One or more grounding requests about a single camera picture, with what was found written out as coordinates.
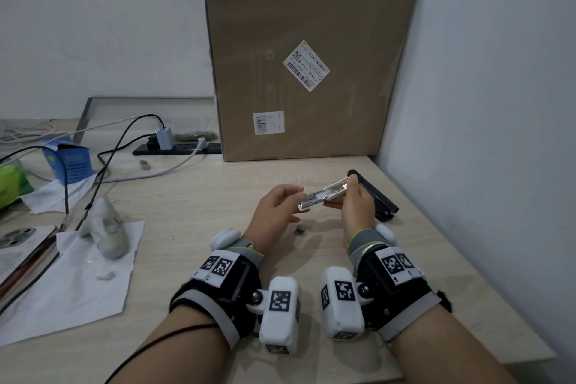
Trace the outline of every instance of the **forearm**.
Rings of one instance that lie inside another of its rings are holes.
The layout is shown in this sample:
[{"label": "forearm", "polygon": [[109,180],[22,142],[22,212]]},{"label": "forearm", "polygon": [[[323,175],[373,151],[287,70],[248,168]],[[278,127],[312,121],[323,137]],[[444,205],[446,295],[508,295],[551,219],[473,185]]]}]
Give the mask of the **forearm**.
[{"label": "forearm", "polygon": [[[174,330],[213,323],[207,315],[186,306],[176,307],[142,346]],[[208,384],[217,381],[229,346],[218,328],[188,331],[142,352],[112,379],[113,384]]]},{"label": "forearm", "polygon": [[496,358],[442,306],[391,341],[409,384],[515,384]]}]

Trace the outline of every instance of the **white wall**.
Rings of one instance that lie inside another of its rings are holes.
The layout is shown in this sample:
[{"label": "white wall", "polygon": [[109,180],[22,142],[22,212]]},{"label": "white wall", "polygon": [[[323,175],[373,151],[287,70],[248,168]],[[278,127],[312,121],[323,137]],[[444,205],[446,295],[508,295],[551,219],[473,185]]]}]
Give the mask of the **white wall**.
[{"label": "white wall", "polygon": [[576,0],[419,0],[378,164],[576,364]]},{"label": "white wall", "polygon": [[0,0],[0,118],[213,94],[204,0]]}]

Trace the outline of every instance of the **hand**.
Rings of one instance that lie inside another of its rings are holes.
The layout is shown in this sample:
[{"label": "hand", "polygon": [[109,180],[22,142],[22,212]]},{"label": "hand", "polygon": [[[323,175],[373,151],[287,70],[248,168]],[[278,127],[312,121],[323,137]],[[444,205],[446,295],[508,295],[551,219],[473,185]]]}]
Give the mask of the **hand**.
[{"label": "hand", "polygon": [[376,209],[374,198],[360,183],[356,175],[348,178],[348,189],[345,196],[324,203],[329,208],[342,210],[344,228],[344,248],[348,250],[350,242],[358,231],[376,226]]},{"label": "hand", "polygon": [[304,188],[297,185],[277,185],[260,199],[250,225],[244,235],[254,244],[254,249],[266,254],[280,238],[289,223],[297,223],[300,218],[298,204],[306,198]]}]

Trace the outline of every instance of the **left hand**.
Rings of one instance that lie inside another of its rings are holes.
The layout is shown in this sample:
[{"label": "left hand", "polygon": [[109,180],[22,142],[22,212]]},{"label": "left hand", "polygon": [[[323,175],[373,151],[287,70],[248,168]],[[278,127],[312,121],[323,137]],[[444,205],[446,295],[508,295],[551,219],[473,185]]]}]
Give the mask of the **left hand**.
[{"label": "left hand", "polygon": [[300,212],[298,204],[306,198],[304,188],[297,185],[277,185],[260,199],[250,225],[242,235],[254,244],[254,249],[266,253],[280,238],[289,223],[297,223],[300,218],[294,213]]}]

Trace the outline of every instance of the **right hand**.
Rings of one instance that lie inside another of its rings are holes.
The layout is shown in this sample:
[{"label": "right hand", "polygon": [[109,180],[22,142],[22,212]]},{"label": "right hand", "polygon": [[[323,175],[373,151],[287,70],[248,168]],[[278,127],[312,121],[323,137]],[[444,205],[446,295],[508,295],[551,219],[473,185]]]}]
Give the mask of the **right hand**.
[{"label": "right hand", "polygon": [[344,228],[344,248],[348,250],[354,235],[366,228],[375,228],[376,209],[374,198],[358,182],[356,175],[348,178],[348,189],[345,196],[324,203],[324,206],[342,210]]}]

